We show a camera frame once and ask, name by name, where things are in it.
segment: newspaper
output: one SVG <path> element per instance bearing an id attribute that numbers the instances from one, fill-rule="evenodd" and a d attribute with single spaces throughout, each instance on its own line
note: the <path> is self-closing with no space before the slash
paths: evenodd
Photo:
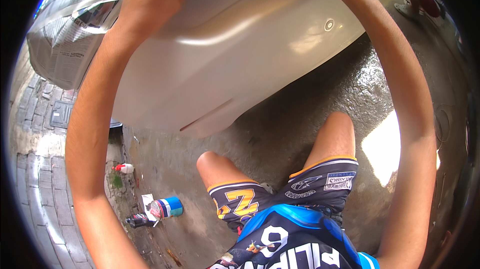
<path id="1" fill-rule="evenodd" d="M 79 89 L 122 0 L 49 0 L 27 32 L 37 74 L 64 90 Z"/>

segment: spray bottle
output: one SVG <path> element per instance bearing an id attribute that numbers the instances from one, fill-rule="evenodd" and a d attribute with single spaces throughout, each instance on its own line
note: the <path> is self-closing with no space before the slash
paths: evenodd
<path id="1" fill-rule="evenodd" d="M 134 167 L 131 164 L 123 164 L 123 165 L 118 165 L 117 167 L 112 167 L 113 170 L 115 171 L 122 171 L 122 173 L 129 174 L 133 173 Z"/>

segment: black bottle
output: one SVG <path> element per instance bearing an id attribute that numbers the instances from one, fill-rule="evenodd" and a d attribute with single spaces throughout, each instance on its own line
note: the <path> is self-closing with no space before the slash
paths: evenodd
<path id="1" fill-rule="evenodd" d="M 132 226 L 133 228 L 137 228 L 140 226 L 152 227 L 153 224 L 155 223 L 148 219 L 146 213 L 133 214 L 130 216 L 130 218 L 126 218 L 125 222 L 130 224 L 130 226 Z"/>

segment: wet concrete floor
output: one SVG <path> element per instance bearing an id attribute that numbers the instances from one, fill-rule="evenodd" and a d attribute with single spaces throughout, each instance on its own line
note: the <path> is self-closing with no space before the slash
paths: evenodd
<path id="1" fill-rule="evenodd" d="M 461 59 L 456 52 L 453 56 L 433 25 L 412 23 L 393 5 L 389 11 L 424 69 L 438 123 L 440 168 L 426 266 L 449 228 L 453 190 L 465 161 L 467 80 L 460 68 Z M 353 120 L 360 164 L 343 212 L 343 226 L 358 251 L 375 254 L 396 180 L 399 138 L 387 83 L 366 34 L 218 134 L 192 139 L 151 129 L 123 128 L 127 161 L 135 166 L 139 178 L 137 197 L 148 193 L 157 199 L 177 196 L 184 206 L 182 216 L 166 219 L 152 229 L 158 253 L 169 258 L 165 251 L 170 249 L 179 261 L 170 259 L 172 267 L 207 267 L 237 238 L 217 218 L 216 207 L 195 168 L 203 152 L 224 155 L 246 175 L 279 189 L 289 174 L 302 168 L 316 132 L 336 110 Z M 375 152 L 383 158 L 376 159 Z"/>

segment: moss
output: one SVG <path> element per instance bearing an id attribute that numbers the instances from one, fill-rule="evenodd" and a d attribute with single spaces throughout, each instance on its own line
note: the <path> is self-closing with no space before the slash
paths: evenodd
<path id="1" fill-rule="evenodd" d="M 112 187 L 114 189 L 119 189 L 119 188 L 122 188 L 123 187 L 123 182 L 121 181 L 122 179 L 120 178 L 120 176 L 118 176 L 117 174 L 114 174 L 113 177 L 112 177 Z"/>

